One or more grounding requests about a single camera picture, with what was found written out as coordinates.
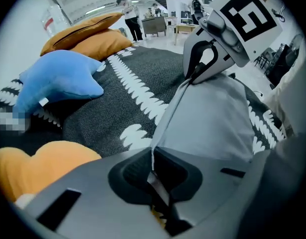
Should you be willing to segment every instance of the pillow tag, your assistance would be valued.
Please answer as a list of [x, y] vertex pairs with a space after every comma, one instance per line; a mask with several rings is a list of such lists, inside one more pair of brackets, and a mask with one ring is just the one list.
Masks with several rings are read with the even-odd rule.
[[49, 100], [47, 98], [43, 98], [39, 101], [39, 104], [41, 104], [41, 106], [44, 107], [48, 102]]

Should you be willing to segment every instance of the black blanket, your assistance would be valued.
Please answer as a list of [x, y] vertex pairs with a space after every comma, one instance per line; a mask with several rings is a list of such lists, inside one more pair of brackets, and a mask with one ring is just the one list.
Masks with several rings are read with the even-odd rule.
[[[34, 155], [50, 141], [68, 140], [106, 157], [147, 146], [167, 104], [184, 81], [182, 55], [134, 47], [112, 55], [105, 65], [93, 76], [103, 87], [103, 96], [48, 104], [31, 117], [26, 133], [19, 136], [0, 130], [0, 147], [18, 147]], [[1, 90], [0, 109], [14, 104], [21, 86], [19, 80], [13, 80]], [[254, 152], [269, 149], [284, 138], [281, 122], [247, 87], [246, 95], [256, 135]]]

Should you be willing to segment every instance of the orange cushion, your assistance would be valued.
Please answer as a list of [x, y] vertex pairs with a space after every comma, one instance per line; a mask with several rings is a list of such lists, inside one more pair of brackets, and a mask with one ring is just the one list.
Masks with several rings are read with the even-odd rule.
[[107, 29], [90, 36], [71, 50], [101, 61], [132, 45], [119, 30]]
[[109, 28], [123, 16], [120, 12], [108, 13], [69, 27], [50, 38], [43, 46], [40, 56], [55, 50], [67, 50], [89, 36]]
[[75, 142], [54, 141], [32, 157], [17, 148], [0, 149], [0, 187], [10, 201], [37, 194], [79, 165], [100, 159], [95, 151]]

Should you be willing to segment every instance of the person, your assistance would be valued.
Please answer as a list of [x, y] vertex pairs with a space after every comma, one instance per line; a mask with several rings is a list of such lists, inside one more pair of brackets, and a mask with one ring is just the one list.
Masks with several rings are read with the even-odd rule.
[[157, 16], [158, 13], [161, 14], [162, 11], [158, 8], [158, 5], [156, 3], [153, 3], [152, 6], [153, 6], [153, 15], [154, 16]]
[[154, 17], [152, 13], [152, 8], [148, 8], [148, 11], [145, 13], [145, 18], [152, 18]]
[[203, 1], [202, 0], [191, 0], [191, 3], [188, 4], [188, 7], [191, 10], [193, 23], [195, 25], [198, 25], [199, 18], [203, 16], [203, 8], [204, 8]]
[[139, 11], [137, 6], [132, 5], [131, 2], [127, 0], [116, 0], [116, 3], [124, 7], [122, 13], [125, 16], [125, 23], [133, 36], [133, 42], [142, 41], [142, 32], [138, 24]]

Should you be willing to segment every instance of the gray cloth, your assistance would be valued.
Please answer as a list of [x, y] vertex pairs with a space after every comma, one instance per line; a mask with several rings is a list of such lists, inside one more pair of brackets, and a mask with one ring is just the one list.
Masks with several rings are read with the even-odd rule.
[[157, 126], [152, 146], [249, 161], [253, 138], [245, 88], [221, 74], [180, 87]]

